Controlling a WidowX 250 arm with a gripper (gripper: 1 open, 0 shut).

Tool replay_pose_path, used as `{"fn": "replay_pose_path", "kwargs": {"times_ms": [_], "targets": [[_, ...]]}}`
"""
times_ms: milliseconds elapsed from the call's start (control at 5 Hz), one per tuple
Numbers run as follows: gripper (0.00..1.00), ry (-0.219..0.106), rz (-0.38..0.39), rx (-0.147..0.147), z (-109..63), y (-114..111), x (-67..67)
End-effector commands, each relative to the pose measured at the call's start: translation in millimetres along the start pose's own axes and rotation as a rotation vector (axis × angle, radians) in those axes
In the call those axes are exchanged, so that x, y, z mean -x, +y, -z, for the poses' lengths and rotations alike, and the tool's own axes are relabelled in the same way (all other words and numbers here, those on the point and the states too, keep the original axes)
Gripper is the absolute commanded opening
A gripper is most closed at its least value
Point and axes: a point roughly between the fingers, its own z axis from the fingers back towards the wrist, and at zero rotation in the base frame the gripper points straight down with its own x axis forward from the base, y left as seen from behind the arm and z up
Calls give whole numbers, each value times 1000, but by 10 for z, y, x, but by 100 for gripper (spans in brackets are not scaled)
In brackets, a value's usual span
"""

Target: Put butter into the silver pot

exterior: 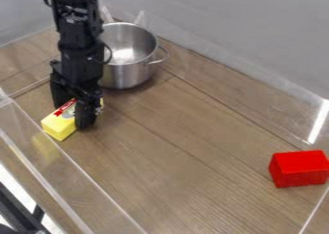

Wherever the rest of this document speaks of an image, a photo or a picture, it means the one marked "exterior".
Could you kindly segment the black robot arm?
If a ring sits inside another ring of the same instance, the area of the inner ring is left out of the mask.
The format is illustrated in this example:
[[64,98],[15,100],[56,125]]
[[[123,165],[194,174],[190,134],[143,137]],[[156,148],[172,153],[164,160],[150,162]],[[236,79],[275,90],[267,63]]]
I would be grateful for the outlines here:
[[79,130],[90,128],[102,109],[102,89],[98,84],[103,76],[104,42],[103,20],[99,0],[44,0],[52,8],[55,28],[59,33],[60,59],[51,60],[51,91],[55,107],[72,98],[75,125]]

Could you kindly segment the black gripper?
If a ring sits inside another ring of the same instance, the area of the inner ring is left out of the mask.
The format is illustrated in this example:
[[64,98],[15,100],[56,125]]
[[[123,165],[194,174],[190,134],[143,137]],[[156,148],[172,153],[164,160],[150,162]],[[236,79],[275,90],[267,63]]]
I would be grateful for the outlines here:
[[103,111],[103,92],[98,81],[103,76],[104,45],[87,47],[59,45],[60,59],[51,61],[51,92],[55,107],[76,98],[75,124],[90,128]]

